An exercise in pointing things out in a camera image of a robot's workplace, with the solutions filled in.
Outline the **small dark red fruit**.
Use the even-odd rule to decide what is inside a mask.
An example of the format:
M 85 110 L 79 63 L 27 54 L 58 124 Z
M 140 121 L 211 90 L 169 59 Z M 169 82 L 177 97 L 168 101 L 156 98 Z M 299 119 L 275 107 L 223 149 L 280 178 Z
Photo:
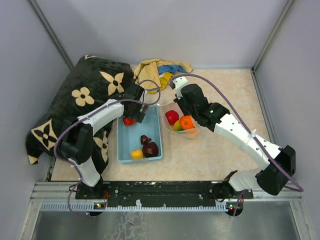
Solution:
M 152 139 L 149 138 L 149 137 L 147 137 L 146 135 L 141 135 L 141 136 L 140 136 L 140 143 L 141 143 L 142 145 L 146 145 L 146 144 L 148 144 L 148 143 L 151 142 L 151 141 L 152 141 Z

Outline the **small orange mango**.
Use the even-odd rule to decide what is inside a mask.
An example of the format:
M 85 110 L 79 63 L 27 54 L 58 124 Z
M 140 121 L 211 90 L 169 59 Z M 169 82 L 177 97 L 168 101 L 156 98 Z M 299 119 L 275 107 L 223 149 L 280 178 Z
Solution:
M 197 128 L 189 129 L 187 134 L 189 136 L 197 136 L 199 134 L 199 129 Z

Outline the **green yellow mango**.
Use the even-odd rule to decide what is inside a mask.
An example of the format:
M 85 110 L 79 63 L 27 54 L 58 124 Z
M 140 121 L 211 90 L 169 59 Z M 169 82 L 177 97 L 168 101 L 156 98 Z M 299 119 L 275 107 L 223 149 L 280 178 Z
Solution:
M 172 128 L 173 128 L 173 130 L 174 130 L 175 132 L 180 132 L 180 131 L 183 131 L 183 130 L 184 130 L 184 129 L 181 127 L 179 120 L 177 120 L 177 121 L 173 124 Z

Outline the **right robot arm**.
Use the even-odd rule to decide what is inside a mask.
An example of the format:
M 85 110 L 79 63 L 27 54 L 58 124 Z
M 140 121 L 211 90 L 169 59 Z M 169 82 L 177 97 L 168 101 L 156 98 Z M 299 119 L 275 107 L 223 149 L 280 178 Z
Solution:
M 223 185 L 223 192 L 235 198 L 241 191 L 261 188 L 276 196 L 294 175 L 296 170 L 296 151 L 289 145 L 282 148 L 248 132 L 223 105 L 208 102 L 202 89 L 186 78 L 174 81 L 176 102 L 184 115 L 191 116 L 200 126 L 225 137 L 251 157 L 258 168 L 236 171 Z

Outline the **clear zip top bag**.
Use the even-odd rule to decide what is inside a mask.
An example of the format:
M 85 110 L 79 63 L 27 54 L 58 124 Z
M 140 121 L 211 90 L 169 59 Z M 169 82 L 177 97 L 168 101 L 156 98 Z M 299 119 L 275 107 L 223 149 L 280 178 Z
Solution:
M 177 103 L 171 102 L 171 103 L 169 103 L 167 105 L 158 104 L 158 107 L 159 107 L 160 112 L 161 112 L 162 125 L 170 133 L 178 134 L 178 135 L 184 136 L 186 138 L 190 138 L 190 139 L 194 139 L 200 133 L 200 127 L 195 122 L 195 120 L 193 120 L 192 118 L 190 119 L 190 121 L 194 125 L 193 128 L 183 129 L 181 127 L 180 119 L 184 115 L 183 115 L 183 112 L 181 111 L 181 109 L 179 108 Z M 166 117 L 166 113 L 169 112 L 169 111 L 174 111 L 179 115 L 179 118 L 178 118 L 177 122 L 174 123 L 174 124 L 170 124 L 170 122 L 168 121 L 168 119 Z

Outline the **red pear shaped fruit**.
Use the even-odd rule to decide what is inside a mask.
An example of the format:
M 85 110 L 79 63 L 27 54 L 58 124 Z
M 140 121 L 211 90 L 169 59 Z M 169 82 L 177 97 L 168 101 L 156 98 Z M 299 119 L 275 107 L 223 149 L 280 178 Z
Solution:
M 131 118 L 129 118 L 129 117 L 124 117 L 123 118 L 123 124 L 125 125 L 125 126 L 132 126 L 132 125 L 134 125 L 134 124 L 136 124 L 137 122 L 135 121 L 135 120 L 133 120 L 133 119 L 131 119 Z

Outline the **yellow peach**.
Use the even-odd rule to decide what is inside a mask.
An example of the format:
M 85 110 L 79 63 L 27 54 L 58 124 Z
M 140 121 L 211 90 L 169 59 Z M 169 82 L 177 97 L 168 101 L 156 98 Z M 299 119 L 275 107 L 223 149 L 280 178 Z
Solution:
M 133 150 L 131 153 L 130 153 L 130 157 L 132 160 L 136 160 L 136 159 L 143 159 L 144 158 L 144 154 L 143 154 L 143 151 L 142 149 L 136 149 L 136 150 Z

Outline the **orange tangerine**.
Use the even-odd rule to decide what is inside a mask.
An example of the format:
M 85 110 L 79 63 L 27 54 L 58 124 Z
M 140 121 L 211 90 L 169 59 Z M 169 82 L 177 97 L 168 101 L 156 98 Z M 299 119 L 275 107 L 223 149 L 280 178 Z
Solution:
M 183 130 L 189 130 L 195 128 L 195 125 L 193 123 L 193 119 L 190 115 L 183 115 L 179 119 L 179 124 Z

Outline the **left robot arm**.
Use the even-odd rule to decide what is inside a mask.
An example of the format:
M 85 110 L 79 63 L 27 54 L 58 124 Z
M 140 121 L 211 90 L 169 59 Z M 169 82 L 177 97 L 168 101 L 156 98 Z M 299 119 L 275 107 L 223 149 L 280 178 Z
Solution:
M 86 192 L 97 199 L 103 195 L 101 174 L 92 159 L 94 135 L 107 124 L 122 116 L 142 123 L 149 104 L 144 102 L 147 90 L 131 84 L 123 93 L 108 99 L 101 106 L 76 119 L 65 120 L 53 149 L 56 158 L 70 162 L 85 184 Z

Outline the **dark red apple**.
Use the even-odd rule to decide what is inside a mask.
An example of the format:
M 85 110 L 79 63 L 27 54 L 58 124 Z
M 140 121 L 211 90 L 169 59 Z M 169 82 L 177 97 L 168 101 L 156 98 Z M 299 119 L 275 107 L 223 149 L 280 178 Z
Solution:
M 148 142 L 142 147 L 142 153 L 146 158 L 157 157 L 159 154 L 158 146 L 155 142 Z

